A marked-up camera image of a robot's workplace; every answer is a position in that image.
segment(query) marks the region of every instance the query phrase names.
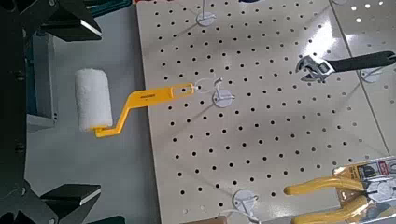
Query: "pliers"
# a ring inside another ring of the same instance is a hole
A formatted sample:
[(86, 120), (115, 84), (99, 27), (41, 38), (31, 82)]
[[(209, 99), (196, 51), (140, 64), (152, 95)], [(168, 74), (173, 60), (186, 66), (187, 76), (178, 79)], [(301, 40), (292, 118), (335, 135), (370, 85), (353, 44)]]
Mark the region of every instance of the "pliers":
[(361, 193), (355, 200), (344, 205), (343, 208), (331, 212), (313, 213), (295, 217), (292, 224), (328, 224), (344, 221), (359, 215), (373, 201), (386, 203), (396, 200), (396, 181), (388, 175), (375, 177), (364, 182), (344, 177), (321, 177), (303, 184), (286, 187), (287, 195), (310, 193), (319, 189), (336, 187), (354, 190)]

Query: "black metal frame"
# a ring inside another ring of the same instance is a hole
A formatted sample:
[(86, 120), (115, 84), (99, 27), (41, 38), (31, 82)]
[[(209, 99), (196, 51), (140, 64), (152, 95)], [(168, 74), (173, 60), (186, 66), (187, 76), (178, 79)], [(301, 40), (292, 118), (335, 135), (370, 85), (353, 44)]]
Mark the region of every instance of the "black metal frame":
[(99, 40), (100, 28), (81, 0), (1, 0), (0, 22), (0, 223), (80, 223), (99, 198), (100, 186), (63, 185), (39, 198), (24, 179), (24, 48), (40, 27), (66, 41)]

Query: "black wrench handle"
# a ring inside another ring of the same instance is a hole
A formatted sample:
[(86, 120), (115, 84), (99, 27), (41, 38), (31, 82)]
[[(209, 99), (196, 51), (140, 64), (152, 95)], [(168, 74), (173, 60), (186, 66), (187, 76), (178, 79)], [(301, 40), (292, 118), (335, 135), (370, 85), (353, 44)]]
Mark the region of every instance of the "black wrench handle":
[(393, 51), (381, 51), (339, 61), (328, 61), (335, 72), (355, 71), (366, 68), (385, 67), (396, 63)]

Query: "yellow roller handle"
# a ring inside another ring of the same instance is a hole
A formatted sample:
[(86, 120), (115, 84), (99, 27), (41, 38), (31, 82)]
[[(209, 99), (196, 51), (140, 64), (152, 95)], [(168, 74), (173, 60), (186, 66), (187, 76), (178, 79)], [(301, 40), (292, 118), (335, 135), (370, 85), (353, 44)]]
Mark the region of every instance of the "yellow roller handle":
[(119, 134), (123, 128), (130, 109), (156, 105), (159, 103), (173, 101), (181, 97), (194, 94), (192, 83), (178, 84), (171, 87), (163, 87), (146, 91), (134, 91), (129, 96), (120, 114), (120, 119), (115, 128), (106, 129), (96, 127), (96, 137), (106, 137)]
[(339, 189), (352, 189), (356, 191), (364, 191), (364, 186), (361, 182), (344, 178), (344, 177), (321, 177), (299, 185), (293, 185), (284, 189), (287, 195), (306, 194), (319, 189), (336, 187)]
[(330, 224), (337, 223), (359, 215), (368, 206), (366, 196), (359, 196), (350, 203), (347, 203), (342, 209), (324, 212), (312, 213), (295, 217), (291, 224)]

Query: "gray floor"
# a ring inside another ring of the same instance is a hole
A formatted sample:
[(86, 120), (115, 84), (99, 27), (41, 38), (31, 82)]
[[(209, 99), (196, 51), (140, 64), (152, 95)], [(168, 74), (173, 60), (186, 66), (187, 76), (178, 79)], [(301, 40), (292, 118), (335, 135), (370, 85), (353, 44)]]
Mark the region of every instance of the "gray floor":
[(97, 139), (78, 130), (74, 73), (106, 71), (114, 120), (128, 94), (144, 89), (136, 13), (133, 7), (97, 19), (99, 42), (65, 43), (55, 38), (58, 123), (28, 134), (26, 178), (41, 195), (64, 183), (102, 185), (86, 221), (121, 215), (128, 223), (160, 223), (145, 109), (133, 111), (121, 135)]

